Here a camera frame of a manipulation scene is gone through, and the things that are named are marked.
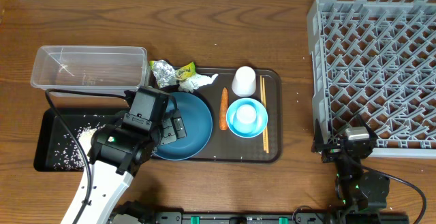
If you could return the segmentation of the dark blue plate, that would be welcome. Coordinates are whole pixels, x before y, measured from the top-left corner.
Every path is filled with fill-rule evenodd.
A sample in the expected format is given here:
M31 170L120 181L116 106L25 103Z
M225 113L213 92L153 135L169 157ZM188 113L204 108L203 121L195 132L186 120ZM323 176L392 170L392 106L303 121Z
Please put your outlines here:
M180 161L193 157L207 145L213 132L213 119L208 106L199 97L184 92L171 95L176 100L187 136L158 147L154 156Z

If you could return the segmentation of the light blue cup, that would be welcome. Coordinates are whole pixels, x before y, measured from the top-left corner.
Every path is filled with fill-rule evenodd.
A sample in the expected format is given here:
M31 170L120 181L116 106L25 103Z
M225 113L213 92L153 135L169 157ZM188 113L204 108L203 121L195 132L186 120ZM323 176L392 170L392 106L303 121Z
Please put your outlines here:
M236 119L246 125L254 123L257 119L256 109L250 104L243 104L236 111Z

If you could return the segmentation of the light blue saucer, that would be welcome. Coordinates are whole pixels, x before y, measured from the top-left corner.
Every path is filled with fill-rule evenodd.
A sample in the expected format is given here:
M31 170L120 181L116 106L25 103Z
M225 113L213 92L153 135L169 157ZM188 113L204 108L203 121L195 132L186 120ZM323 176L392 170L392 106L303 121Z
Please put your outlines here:
M254 123L246 125L237 121L236 111L243 104L250 104L256 109L257 119ZM252 98L237 99L227 110L226 121L230 131L241 138L254 138L260 135L268 123L267 111L265 112L265 122L262 122L262 110L262 104L258 100Z

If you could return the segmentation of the pale pink cup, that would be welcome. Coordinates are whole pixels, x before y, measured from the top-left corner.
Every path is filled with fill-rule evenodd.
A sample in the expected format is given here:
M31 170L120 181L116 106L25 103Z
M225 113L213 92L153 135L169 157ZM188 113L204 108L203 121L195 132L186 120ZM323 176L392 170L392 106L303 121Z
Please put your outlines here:
M238 68L232 81L232 90L239 97L253 95L256 91L255 71L248 66Z

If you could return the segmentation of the pile of white rice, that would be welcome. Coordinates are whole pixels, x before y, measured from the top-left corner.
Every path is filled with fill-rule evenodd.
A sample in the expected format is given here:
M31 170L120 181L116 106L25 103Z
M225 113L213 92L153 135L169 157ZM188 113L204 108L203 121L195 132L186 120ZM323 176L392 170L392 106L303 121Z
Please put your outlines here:
M67 115L64 116L74 138L79 142L85 153L91 149L92 135L111 119L108 115ZM49 140L47 164L54 171L83 171L84 162L82 155L65 130L60 120L56 117L53 123Z

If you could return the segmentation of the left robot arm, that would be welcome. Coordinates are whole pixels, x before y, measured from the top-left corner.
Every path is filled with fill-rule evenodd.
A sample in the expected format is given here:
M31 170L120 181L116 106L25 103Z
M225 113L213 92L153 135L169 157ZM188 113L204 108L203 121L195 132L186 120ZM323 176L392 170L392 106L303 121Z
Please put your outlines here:
M63 223L108 223L117 202L130 186L139 167L158 146L185 138L181 113L171 110L156 121L125 113L91 137L85 170Z

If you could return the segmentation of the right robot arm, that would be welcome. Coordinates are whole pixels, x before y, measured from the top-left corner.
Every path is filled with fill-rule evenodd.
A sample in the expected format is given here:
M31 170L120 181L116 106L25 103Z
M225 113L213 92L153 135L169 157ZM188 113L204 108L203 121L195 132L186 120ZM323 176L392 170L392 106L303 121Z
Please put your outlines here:
M390 180L370 170L364 171L361 161L376 145L376 133L358 117L359 126L349 127L336 142L326 144L319 121L311 151L320 153L324 163L337 169L335 189L343 206L325 214L323 223L381 223L379 211L387 206Z

